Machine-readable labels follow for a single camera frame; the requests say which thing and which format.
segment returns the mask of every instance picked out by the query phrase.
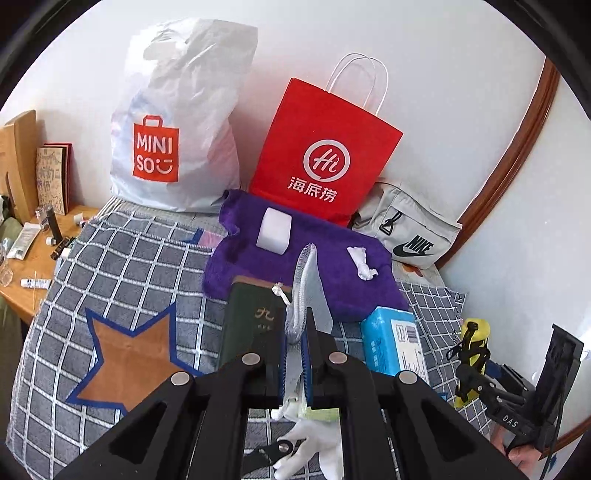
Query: plaid blanket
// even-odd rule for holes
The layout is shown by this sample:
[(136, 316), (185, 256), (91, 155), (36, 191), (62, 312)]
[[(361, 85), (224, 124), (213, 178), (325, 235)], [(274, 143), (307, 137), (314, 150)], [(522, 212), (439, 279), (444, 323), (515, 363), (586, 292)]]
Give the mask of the plaid blanket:
[[(149, 393), (126, 395), (145, 382), (136, 381), (142, 375), (138, 361), (122, 356), (118, 345), (134, 351), (140, 366), (155, 362), (154, 369), (144, 365), (143, 371), (215, 369), (225, 303), (202, 293), (211, 250), (191, 243), (195, 236), (194, 228), (177, 222), (121, 210), (91, 220), (82, 230), (31, 325), (14, 382), (7, 445), (31, 477), (53, 478)], [(439, 328), (452, 335), (459, 324), (450, 326), (448, 319), (457, 320), (460, 313), (453, 294), (423, 288), (425, 312), (432, 297), (433, 305), (441, 305), (435, 308)], [(437, 364), (443, 344), (453, 337), (436, 340), (423, 301), (412, 286), (402, 290), (420, 320), (433, 386), (453, 391), (453, 372)], [(336, 323), (332, 334), (339, 350), (363, 359), (359, 324)], [(125, 368), (113, 368), (115, 360)], [(111, 391), (115, 396), (104, 395)], [(468, 413), (463, 412), (473, 424), (483, 418), (481, 410), (473, 418)], [(289, 421), (272, 421), (268, 411), (252, 410), (245, 451), (276, 441), (292, 427)], [(273, 470), (248, 477), (271, 479)], [(318, 456), (295, 477), (322, 480)]]

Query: white circle logo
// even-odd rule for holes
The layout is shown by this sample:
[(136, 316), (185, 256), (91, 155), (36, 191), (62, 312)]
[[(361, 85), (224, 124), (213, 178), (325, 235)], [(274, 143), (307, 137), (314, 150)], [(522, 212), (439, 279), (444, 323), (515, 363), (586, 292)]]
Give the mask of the white circle logo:
[(336, 140), (317, 141), (304, 154), (304, 170), (320, 182), (338, 180), (347, 173), (349, 165), (349, 151)]

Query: black cable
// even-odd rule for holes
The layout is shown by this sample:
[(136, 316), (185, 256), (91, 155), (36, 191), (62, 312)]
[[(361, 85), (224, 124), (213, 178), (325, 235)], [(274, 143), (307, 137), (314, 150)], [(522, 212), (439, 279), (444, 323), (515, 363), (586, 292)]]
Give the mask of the black cable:
[(558, 432), (560, 430), (560, 424), (562, 423), (562, 413), (564, 411), (564, 390), (566, 389), (566, 381), (564, 382), (562, 391), (560, 392), (560, 403), (558, 404), (558, 419), (556, 421), (556, 431), (554, 432), (554, 438), (552, 439), (552, 444), (550, 445), (550, 450), (548, 451), (548, 456), (546, 458), (546, 463), (544, 464), (544, 469), (542, 470), (542, 474), (540, 475), (540, 480), (544, 480), (546, 473), (548, 471), (548, 466), (552, 461), (552, 456), (554, 455), (554, 449), (556, 448), (556, 442), (558, 441)]

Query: metal screw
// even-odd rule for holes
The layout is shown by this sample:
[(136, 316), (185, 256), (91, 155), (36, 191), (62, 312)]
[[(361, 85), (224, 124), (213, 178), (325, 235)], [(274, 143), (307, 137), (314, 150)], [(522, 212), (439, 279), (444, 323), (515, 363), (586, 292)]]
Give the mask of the metal screw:
[(189, 380), (191, 380), (191, 377), (187, 372), (176, 372), (172, 377), (170, 377), (170, 381), (176, 387), (187, 384)]
[(347, 361), (347, 356), (343, 352), (332, 352), (329, 355), (329, 360), (334, 364), (344, 364)]
[(417, 375), (410, 370), (403, 370), (398, 374), (400, 381), (407, 385), (412, 385), (417, 382)]
[(242, 355), (242, 363), (245, 365), (256, 365), (261, 361), (261, 357), (257, 353), (245, 353)]

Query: star with blue outline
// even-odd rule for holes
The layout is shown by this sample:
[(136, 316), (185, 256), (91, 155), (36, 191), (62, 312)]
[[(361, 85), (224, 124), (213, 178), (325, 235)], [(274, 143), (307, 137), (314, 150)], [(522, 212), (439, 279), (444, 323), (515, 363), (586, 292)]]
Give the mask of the star with blue outline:
[(131, 411), (170, 375), (201, 375), (177, 357), (176, 303), (135, 330), (86, 309), (97, 360), (67, 401)]

